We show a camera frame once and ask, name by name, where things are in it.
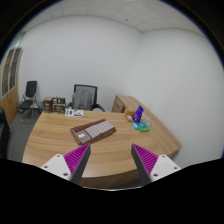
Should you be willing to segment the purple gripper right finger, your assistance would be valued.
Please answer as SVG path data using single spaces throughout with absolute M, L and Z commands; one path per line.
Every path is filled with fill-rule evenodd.
M 159 180 L 180 170 L 180 167 L 166 155 L 153 152 L 133 144 L 131 154 L 143 185 Z

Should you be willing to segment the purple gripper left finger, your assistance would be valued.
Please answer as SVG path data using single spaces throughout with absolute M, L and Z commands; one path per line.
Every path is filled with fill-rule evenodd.
M 86 144 L 65 155 L 54 155 L 41 168 L 79 185 L 90 154 L 90 145 Z

